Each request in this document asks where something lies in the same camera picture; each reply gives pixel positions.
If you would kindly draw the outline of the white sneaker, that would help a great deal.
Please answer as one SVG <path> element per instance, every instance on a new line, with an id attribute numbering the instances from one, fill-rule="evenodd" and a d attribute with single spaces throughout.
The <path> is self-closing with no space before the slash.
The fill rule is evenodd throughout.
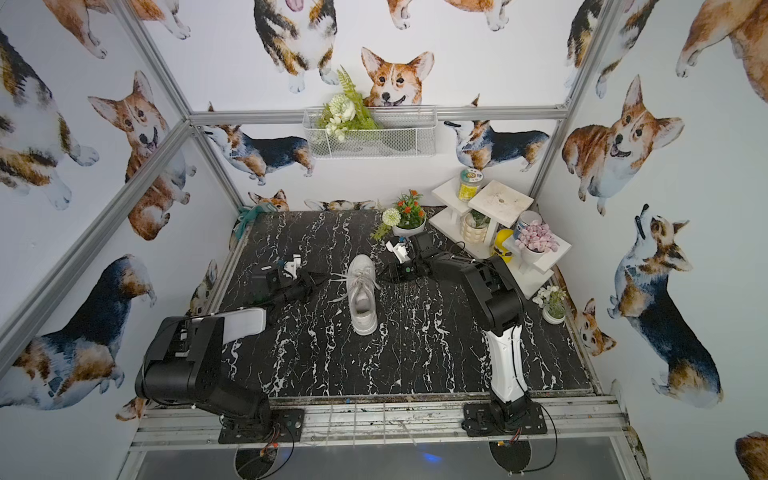
<path id="1" fill-rule="evenodd" d="M 375 265 L 367 255 L 357 255 L 349 264 L 346 272 L 347 299 L 351 323 L 354 331 L 361 336 L 372 334 L 378 325 L 376 313 L 376 290 L 366 287 L 358 277 L 358 271 L 364 268 L 375 270 Z"/>

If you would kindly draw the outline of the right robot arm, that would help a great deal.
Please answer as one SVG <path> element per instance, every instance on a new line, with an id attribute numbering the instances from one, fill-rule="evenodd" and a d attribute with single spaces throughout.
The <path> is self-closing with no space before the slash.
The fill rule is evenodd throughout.
<path id="1" fill-rule="evenodd" d="M 531 405 L 522 362 L 525 306 L 507 264 L 498 256 L 477 260 L 440 250 L 427 233 L 412 236 L 410 244 L 410 254 L 387 247 L 398 260 L 386 264 L 380 278 L 389 283 L 405 283 L 427 277 L 461 286 L 472 319 L 489 344 L 491 411 L 504 422 L 522 417 Z"/>

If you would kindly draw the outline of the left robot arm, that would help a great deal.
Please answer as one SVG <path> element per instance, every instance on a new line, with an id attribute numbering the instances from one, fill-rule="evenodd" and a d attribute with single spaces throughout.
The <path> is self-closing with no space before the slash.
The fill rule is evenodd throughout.
<path id="1" fill-rule="evenodd" d="M 266 394 L 223 373 L 224 346 L 265 332 L 271 311 L 309 299 L 330 278 L 328 273 L 306 269 L 291 273 L 267 265 L 257 269 L 256 292 L 245 306 L 164 319 L 144 354 L 136 395 L 165 406 L 195 406 L 219 415 L 224 424 L 269 429 Z"/>

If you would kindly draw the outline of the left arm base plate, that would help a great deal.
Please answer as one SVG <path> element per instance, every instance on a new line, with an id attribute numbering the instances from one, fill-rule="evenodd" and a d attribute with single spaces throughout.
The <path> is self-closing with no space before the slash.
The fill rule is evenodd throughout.
<path id="1" fill-rule="evenodd" d="M 220 417 L 219 444 L 296 443 L 301 439 L 305 422 L 304 409 L 272 410 L 266 420 Z"/>

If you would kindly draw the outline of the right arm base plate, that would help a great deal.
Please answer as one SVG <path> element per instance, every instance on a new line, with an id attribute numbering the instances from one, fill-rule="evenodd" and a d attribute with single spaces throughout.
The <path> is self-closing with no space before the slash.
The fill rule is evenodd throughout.
<path id="1" fill-rule="evenodd" d="M 469 437 L 543 435 L 548 432 L 543 408 L 527 397 L 509 405 L 499 402 L 467 403 L 461 428 Z"/>

